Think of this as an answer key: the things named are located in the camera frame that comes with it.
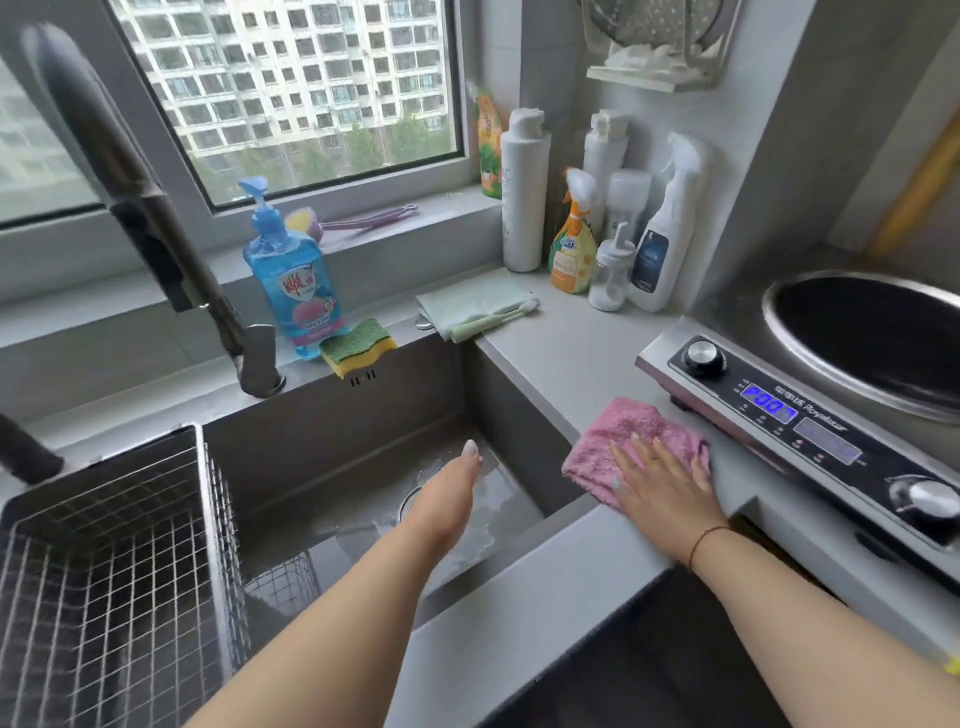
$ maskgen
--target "control panel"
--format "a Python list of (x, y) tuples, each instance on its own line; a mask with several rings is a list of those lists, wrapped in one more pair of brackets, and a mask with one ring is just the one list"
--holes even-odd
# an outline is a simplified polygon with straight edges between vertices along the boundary
[(819, 471), (874, 501), (939, 546), (960, 538), (960, 487), (706, 337), (670, 359), (729, 406), (725, 415), (758, 427)]

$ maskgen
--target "bracelet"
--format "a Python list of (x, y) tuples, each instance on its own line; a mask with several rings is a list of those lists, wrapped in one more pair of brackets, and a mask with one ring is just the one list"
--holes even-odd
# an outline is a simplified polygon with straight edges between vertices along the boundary
[(700, 544), (703, 542), (703, 540), (707, 536), (709, 536), (711, 533), (713, 533), (713, 531), (723, 531), (723, 530), (733, 531), (733, 529), (730, 528), (728, 525), (715, 525), (713, 528), (708, 528), (706, 531), (700, 534), (700, 538), (697, 539), (697, 543), (694, 544), (693, 548), (690, 550), (690, 557), (686, 560), (686, 570), (693, 573), (693, 557), (697, 553), (697, 548), (700, 547)]

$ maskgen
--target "stainless steel sink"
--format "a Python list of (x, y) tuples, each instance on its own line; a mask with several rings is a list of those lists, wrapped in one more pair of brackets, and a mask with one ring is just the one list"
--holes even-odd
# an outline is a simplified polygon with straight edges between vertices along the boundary
[(257, 649), (395, 527), (468, 438), (485, 456), (460, 544), (430, 577), (439, 614), (595, 501), (561, 477), (570, 449), (473, 344), (438, 336), (353, 378), (327, 376), (204, 427), (238, 522)]

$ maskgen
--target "faucet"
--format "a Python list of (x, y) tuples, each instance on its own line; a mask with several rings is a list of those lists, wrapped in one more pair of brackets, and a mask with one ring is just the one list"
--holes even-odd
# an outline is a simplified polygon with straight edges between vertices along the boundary
[(21, 40), (37, 82), (61, 122), (52, 126), (67, 130), (76, 142), (86, 161), (81, 168), (94, 188), (103, 191), (105, 205), (174, 310), (207, 310), (244, 392), (263, 400), (282, 390), (286, 379), (276, 369), (274, 327), (244, 325), (191, 245), (170, 198), (80, 48), (49, 24), (28, 26)]

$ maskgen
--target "wire dish rack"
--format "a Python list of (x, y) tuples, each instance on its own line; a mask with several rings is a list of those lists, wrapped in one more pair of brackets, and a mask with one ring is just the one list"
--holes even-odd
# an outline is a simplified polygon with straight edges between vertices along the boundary
[(246, 661), (228, 489), (191, 426), (0, 516), (0, 725), (180, 726)]

